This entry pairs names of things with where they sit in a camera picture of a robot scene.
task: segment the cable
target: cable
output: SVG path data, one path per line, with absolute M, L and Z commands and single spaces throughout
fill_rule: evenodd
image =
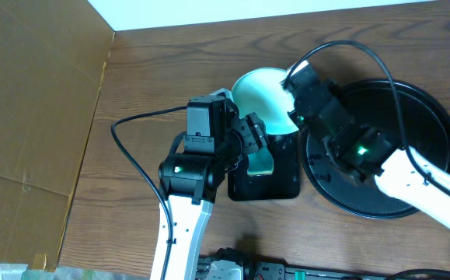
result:
M 299 61 L 297 61 L 294 64 L 294 66 L 292 66 L 291 70 L 287 74 L 287 77 L 285 78 L 284 85 L 283 85 L 284 89 L 286 89 L 288 83 L 291 81 L 291 76 L 294 73 L 295 69 L 297 69 L 297 67 L 304 60 L 310 58 L 313 54 L 317 53 L 318 51 L 321 51 L 324 48 L 332 47 L 332 46 L 335 46 L 335 45 L 347 45 L 347 46 L 356 47 L 357 49 L 365 52 L 368 56 L 370 56 L 371 58 L 373 58 L 373 60 L 375 60 L 377 62 L 378 66 L 380 66 L 380 68 L 385 73 L 385 76 L 387 76 L 387 79 L 389 80 L 390 89 L 392 90 L 394 101 L 396 102 L 397 122 L 398 122 L 398 125 L 399 125 L 399 132 L 401 134 L 401 139 L 402 139 L 401 141 L 403 142 L 404 150 L 406 151 L 406 155 L 407 155 L 408 159 L 410 160 L 411 165 L 425 179 L 425 181 L 427 181 L 430 184 L 433 184 L 437 189 L 439 189 L 440 191 L 442 191 L 443 193 L 445 193 L 446 195 L 448 195 L 450 197 L 450 190 L 448 188 L 442 186 L 436 180 L 434 180 L 434 178 L 431 176 L 430 173 L 425 173 L 425 171 L 423 171 L 420 168 L 420 166 L 418 165 L 418 163 L 414 159 L 413 155 L 411 154 L 410 146 L 408 144 L 408 138 L 406 136 L 406 130 L 405 130 L 405 127 L 404 127 L 403 112 L 401 110 L 401 105 L 400 105 L 400 102 L 399 102 L 399 96 L 397 94 L 396 86 L 394 85 L 394 80 L 392 78 L 392 75 L 390 74 L 390 71 L 387 69 L 387 67 L 383 63 L 382 59 L 380 59 L 378 57 L 378 55 L 375 52 L 373 52 L 369 47 L 366 47 L 365 45 L 360 44 L 358 42 L 354 42 L 352 40 L 335 40 L 335 41 L 331 41 L 331 42 L 328 42 L 328 43 L 324 43 L 321 46 L 318 46 L 315 49 L 313 49 L 310 52 L 308 52 L 307 54 L 305 54 Z
M 171 246 L 173 245 L 173 219 L 172 219 L 171 215 L 169 214 L 168 206 L 164 202 L 164 199 L 162 198 L 162 195 L 159 192 L 159 190 L 157 189 L 157 187 L 155 186 L 154 182 L 152 182 L 152 180 L 150 179 L 148 174 L 143 170 L 143 168 L 141 168 L 141 166 L 137 163 L 137 161 L 133 158 L 133 156 L 131 156 L 131 154 L 126 150 L 126 148 L 124 148 L 123 144 L 121 144 L 121 141 L 119 140 L 119 138 L 117 137 L 117 134 L 116 134 L 116 126 L 118 124 L 122 124 L 124 122 L 131 121 L 134 119 L 171 113 L 171 112 L 178 111 L 178 110 L 185 110 L 186 108 L 187 108 L 187 106 L 181 106 L 181 107 L 176 107 L 173 109 L 161 110 L 161 111 L 157 111 L 157 112 L 139 114 L 139 115 L 132 116 L 132 117 L 126 117 L 126 118 L 120 119 L 119 121 L 116 121 L 110 127 L 110 133 L 113 135 L 113 138 L 117 144 L 117 147 L 119 147 L 121 152 L 123 152 L 123 154 L 128 158 L 130 163 L 133 164 L 134 168 L 136 168 L 137 171 L 147 181 L 148 185 L 154 191 L 155 196 L 159 200 L 162 210 L 164 211 L 164 215 L 166 215 L 166 221 L 168 223 L 168 241 L 167 241 L 168 247 L 166 248 L 166 256 L 164 257 L 164 265 L 162 266 L 161 280 L 164 280 L 166 277 L 166 271 L 168 270 L 169 255 L 171 254 Z
M 432 277 L 442 277 L 450 279 L 450 271 L 443 271 L 439 269 L 411 269 L 396 273 L 392 276 L 387 277 L 385 280 L 396 280 L 399 278 L 407 278 L 415 275 L 430 275 Z

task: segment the wood grain surface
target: wood grain surface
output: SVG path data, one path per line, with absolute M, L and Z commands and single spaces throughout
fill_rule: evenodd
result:
M 255 68 L 287 68 L 336 39 L 367 44 L 397 79 L 426 89 L 450 113 L 450 1 L 117 33 L 61 264 L 150 275 L 158 202 L 114 144 L 115 120 L 231 89 Z M 373 61 L 349 47 L 326 50 L 311 62 L 341 84 L 383 77 Z M 158 183 L 158 166 L 185 126 L 180 111 L 122 124 L 119 135 Z M 423 213 L 394 220 L 357 217 L 328 202 L 302 174 L 301 194 L 293 200 L 234 202 L 224 182 L 201 253 L 234 247 L 292 265 L 384 274 L 450 270 L 450 230 L 444 226 Z

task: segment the electronic device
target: electronic device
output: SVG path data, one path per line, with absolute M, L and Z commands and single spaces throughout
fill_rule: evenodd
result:
M 308 58 L 333 45 L 356 47 L 381 66 L 395 100 L 400 132 L 397 137 L 356 120 L 337 98 L 332 83 L 319 79 Z M 274 172 L 267 137 L 272 128 L 284 133 L 308 131 L 324 148 L 331 164 L 348 180 L 374 180 L 384 194 L 405 201 L 450 229 L 450 174 L 409 146 L 399 94 L 391 74 L 375 53 L 353 41 L 329 42 L 310 51 L 288 71 L 276 71 L 275 75 L 281 79 L 268 79 L 267 86 L 257 85 L 264 89 L 258 91 L 261 102 L 274 104 L 266 111 L 245 106 L 249 102 L 235 97 L 234 103 L 222 89 L 209 96 L 192 98 L 186 107 L 133 116 L 113 124 L 114 140 L 161 201 L 151 280 L 196 278 L 201 240 L 215 203 L 216 189 L 225 174 L 236 169 L 244 158 L 249 162 L 249 176 Z M 159 167 L 159 191 L 122 146 L 115 127 L 134 118 L 183 109 L 187 109 L 187 131 L 175 138 L 168 157 Z M 182 140 L 183 153 L 176 153 Z M 211 262 L 205 279 L 254 279 L 256 269 L 255 264 L 239 261 L 237 254 L 232 253 Z

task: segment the wooden table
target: wooden table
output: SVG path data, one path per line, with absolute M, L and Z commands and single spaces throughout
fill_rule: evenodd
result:
M 336 39 L 367 44 L 397 79 L 426 89 L 450 113 L 450 1 L 117 33 L 61 264 L 150 275 L 158 202 L 114 144 L 115 120 L 231 89 L 255 68 L 287 68 L 306 51 Z M 383 77 L 373 61 L 349 47 L 324 51 L 311 62 L 342 84 Z M 158 166 L 185 128 L 180 111 L 123 124 L 119 135 L 158 183 Z M 444 226 L 423 213 L 393 220 L 357 217 L 328 202 L 302 174 L 301 194 L 293 200 L 234 202 L 224 182 L 201 253 L 234 247 L 315 268 L 450 270 L 450 230 Z

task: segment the white wall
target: white wall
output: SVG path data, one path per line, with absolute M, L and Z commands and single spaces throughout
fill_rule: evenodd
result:
M 423 1 L 427 0 L 89 0 L 115 31 Z

